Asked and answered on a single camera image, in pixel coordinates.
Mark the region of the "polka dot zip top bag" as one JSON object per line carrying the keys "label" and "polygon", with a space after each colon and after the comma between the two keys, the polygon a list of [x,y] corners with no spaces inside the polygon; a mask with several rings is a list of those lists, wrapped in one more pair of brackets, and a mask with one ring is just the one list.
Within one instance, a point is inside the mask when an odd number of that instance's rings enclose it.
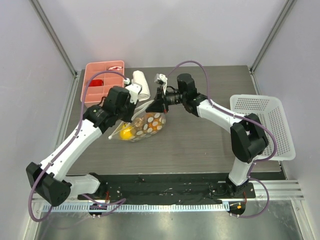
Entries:
{"label": "polka dot zip top bag", "polygon": [[[132,122],[121,121],[117,128],[108,136],[109,140],[137,142],[149,138],[161,131],[166,124],[164,113],[146,112],[152,100],[144,102],[134,110]],[[121,140],[119,133],[123,128],[132,127],[135,136],[131,140]]]}

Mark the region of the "yellow fake pear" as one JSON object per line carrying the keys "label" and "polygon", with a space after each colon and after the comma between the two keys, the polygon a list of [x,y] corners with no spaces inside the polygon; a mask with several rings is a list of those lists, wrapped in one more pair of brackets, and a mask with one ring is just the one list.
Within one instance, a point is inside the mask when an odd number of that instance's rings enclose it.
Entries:
{"label": "yellow fake pear", "polygon": [[135,137],[135,133],[133,133],[133,128],[131,126],[129,127],[124,127],[120,132],[119,132],[119,137],[123,141],[129,141]]}

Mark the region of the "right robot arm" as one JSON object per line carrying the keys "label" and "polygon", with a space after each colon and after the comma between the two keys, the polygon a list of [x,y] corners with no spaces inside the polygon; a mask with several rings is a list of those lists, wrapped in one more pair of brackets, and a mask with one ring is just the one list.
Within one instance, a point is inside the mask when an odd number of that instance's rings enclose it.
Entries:
{"label": "right robot arm", "polygon": [[183,105],[184,109],[199,118],[206,119],[220,126],[230,134],[231,149],[235,160],[226,178],[226,193],[233,198],[242,195],[249,182],[249,172],[254,160],[269,145],[268,138],[259,117],[237,115],[198,92],[195,81],[188,73],[177,77],[177,88],[167,91],[167,77],[157,74],[155,82],[159,84],[153,102],[147,107],[148,113],[164,113],[172,105]]}

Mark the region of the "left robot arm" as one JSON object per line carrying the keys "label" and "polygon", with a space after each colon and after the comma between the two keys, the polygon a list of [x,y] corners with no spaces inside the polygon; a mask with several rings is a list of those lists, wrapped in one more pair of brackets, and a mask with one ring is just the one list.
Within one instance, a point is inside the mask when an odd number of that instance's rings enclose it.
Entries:
{"label": "left robot arm", "polygon": [[92,105],[84,111],[78,126],[64,142],[41,163],[26,168],[32,191],[53,207],[67,198],[90,194],[100,200],[107,192],[96,174],[68,177],[67,173],[81,154],[118,120],[130,122],[142,87],[133,83],[112,87],[102,105]]}

